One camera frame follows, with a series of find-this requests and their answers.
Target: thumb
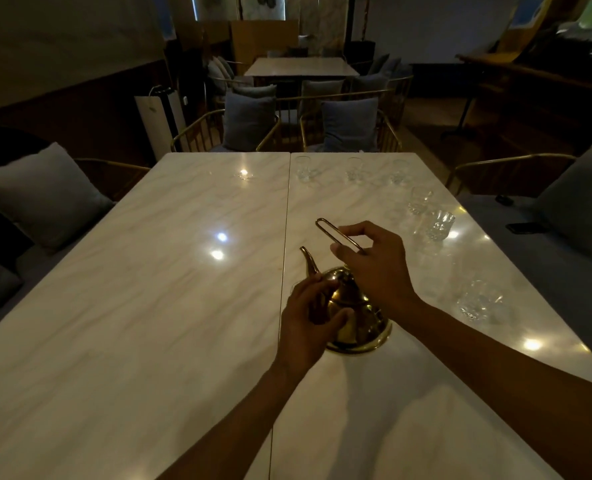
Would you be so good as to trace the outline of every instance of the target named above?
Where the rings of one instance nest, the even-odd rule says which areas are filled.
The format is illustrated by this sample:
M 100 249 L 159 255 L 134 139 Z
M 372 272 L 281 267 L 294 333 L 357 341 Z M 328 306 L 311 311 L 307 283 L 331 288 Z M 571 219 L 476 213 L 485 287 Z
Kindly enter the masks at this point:
M 359 257 L 359 254 L 352 251 L 351 248 L 348 246 L 342 246 L 337 242 L 334 242 L 329 248 L 332 250 L 334 256 L 336 256 L 340 261 L 344 262 L 347 266 L 353 266 L 352 263 L 356 263 L 356 258 Z
M 329 342 L 333 339 L 333 336 L 340 330 L 347 321 L 352 318 L 354 311 L 351 308 L 343 308 L 332 319 L 322 325 L 324 327 L 324 334 L 326 341 Z

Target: hand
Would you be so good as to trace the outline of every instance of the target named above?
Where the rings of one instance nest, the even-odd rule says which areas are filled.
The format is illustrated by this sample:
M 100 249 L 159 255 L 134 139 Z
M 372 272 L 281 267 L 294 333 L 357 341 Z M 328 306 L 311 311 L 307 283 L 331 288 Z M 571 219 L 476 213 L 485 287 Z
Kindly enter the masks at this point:
M 403 240 L 398 234 L 364 221 L 338 228 L 345 235 L 366 235 L 373 241 L 365 254 L 358 254 L 338 243 L 331 245 L 332 253 L 343 261 L 358 287 L 391 319 L 397 320 L 410 307 L 422 300 L 413 290 L 404 257 Z
M 298 283 L 283 310 L 274 365 L 285 367 L 290 377 L 297 382 L 318 362 L 326 343 L 333 339 L 350 314 L 353 314 L 351 308 L 343 308 L 327 323 L 316 325 L 309 321 L 310 304 L 321 293 L 338 286 L 335 281 L 321 279 L 322 275 L 318 273 Z

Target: left hand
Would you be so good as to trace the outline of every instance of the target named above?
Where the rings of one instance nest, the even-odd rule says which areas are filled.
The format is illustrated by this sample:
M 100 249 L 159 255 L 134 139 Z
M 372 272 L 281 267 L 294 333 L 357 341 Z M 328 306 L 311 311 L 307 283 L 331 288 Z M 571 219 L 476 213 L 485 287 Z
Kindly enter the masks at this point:
M 342 328 L 353 310 L 343 308 L 330 321 L 316 325 L 309 321 L 309 305 L 316 297 L 338 286 L 336 281 L 321 281 L 320 273 L 296 285 L 287 300 L 281 319 L 281 336 L 275 365 L 285 367 L 288 374 L 300 381 L 318 362 L 326 343 Z

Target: clear glass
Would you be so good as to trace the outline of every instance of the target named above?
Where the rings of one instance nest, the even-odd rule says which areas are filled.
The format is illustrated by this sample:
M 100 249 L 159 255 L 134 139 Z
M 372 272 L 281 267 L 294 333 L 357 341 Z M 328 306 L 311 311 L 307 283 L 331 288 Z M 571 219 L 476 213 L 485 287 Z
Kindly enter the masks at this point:
M 296 157 L 296 176 L 301 182 L 311 179 L 311 158 Z
M 389 179 L 394 185 L 401 185 L 407 182 L 409 180 L 409 162 L 407 160 L 392 161 Z
M 502 301 L 502 293 L 482 280 L 472 281 L 458 300 L 458 309 L 470 320 L 486 320 Z
M 432 241 L 444 241 L 451 231 L 456 216 L 446 210 L 434 210 L 429 215 L 429 226 L 427 236 Z
M 433 196 L 433 190 L 428 187 L 414 187 L 409 200 L 409 210 L 412 214 L 420 215 L 426 212 L 429 199 Z
M 350 182 L 360 182 L 362 176 L 362 159 L 351 157 L 347 159 L 347 180 Z

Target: teapot base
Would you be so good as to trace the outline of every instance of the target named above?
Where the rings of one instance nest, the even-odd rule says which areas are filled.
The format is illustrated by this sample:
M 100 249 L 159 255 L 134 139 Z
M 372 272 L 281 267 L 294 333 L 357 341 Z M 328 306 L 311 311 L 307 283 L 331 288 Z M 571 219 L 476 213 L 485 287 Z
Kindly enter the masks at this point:
M 376 339 L 368 342 L 366 344 L 361 345 L 349 345 L 343 342 L 328 342 L 327 343 L 327 350 L 336 352 L 338 354 L 343 355 L 360 355 L 366 354 L 367 352 L 372 352 L 380 347 L 382 344 L 387 342 L 389 335 L 391 335 L 392 324 L 390 321 L 387 321 L 387 326 L 385 330 L 383 330 Z

